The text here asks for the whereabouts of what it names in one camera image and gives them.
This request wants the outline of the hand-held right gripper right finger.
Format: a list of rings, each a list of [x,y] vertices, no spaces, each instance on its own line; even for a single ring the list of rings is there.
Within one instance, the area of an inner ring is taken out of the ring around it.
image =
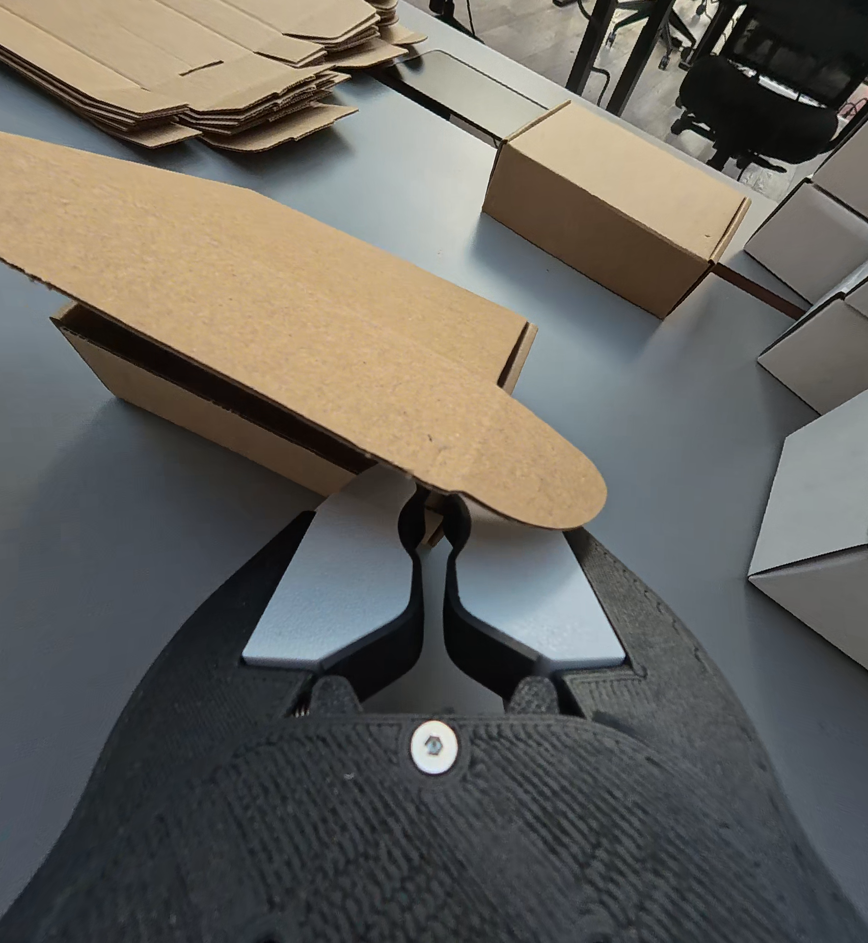
[[[527,677],[560,688],[567,672],[626,663],[564,532],[512,524],[458,496],[445,502],[443,532],[444,645],[475,682],[511,698]]]

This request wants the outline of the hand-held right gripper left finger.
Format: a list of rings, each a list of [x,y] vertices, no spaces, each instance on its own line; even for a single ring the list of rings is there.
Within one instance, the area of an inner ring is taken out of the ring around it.
[[[428,490],[370,468],[316,509],[242,651],[250,666],[344,677],[371,697],[423,650]]]

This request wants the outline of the brown cardboard box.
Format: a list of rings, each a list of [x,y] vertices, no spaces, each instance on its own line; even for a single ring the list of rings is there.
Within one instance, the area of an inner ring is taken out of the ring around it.
[[[482,210],[662,320],[721,261],[750,206],[703,165],[564,102],[501,142]]]
[[[605,504],[508,391],[534,325],[265,195],[0,131],[0,262],[116,397],[311,490],[385,465],[558,531]]]

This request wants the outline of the closed brown cardboard box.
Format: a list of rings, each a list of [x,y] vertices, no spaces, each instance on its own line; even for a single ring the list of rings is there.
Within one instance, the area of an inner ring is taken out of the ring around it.
[[[564,102],[501,142],[482,210],[662,320],[721,261],[750,206],[703,165]]]

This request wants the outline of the pile of white boxes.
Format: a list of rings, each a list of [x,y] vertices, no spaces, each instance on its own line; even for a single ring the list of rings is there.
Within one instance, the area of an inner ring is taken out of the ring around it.
[[[748,578],[868,670],[868,118],[745,252],[809,302],[758,364],[819,414],[784,441]]]

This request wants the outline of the black office chair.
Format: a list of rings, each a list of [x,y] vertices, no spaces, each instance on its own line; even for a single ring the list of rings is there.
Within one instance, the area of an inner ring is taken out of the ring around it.
[[[734,159],[784,172],[827,149],[840,112],[868,66],[852,53],[850,2],[749,2],[719,52],[695,62],[679,88],[670,127],[714,147],[708,166]]]

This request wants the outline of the stack of flat cardboard sheets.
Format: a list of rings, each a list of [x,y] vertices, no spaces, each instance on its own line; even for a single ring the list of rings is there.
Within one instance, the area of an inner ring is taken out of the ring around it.
[[[260,153],[356,112],[350,70],[426,36],[394,1],[0,1],[0,61],[104,132]]]

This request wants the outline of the black-legged wooden desk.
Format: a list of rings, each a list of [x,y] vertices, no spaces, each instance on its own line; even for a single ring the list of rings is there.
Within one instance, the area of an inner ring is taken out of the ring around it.
[[[619,41],[614,50],[605,53],[605,61],[598,60],[606,36],[612,29],[612,20],[617,12],[618,2],[575,2],[578,11],[585,19],[583,34],[577,52],[570,65],[565,88],[574,96],[584,95],[594,68],[610,69],[612,77],[603,99],[603,107],[614,116],[621,117],[637,87],[640,77],[650,62],[651,55],[658,44],[662,28],[668,24],[674,1],[652,2],[646,11],[647,16],[635,29],[636,37],[632,45],[628,39]]]

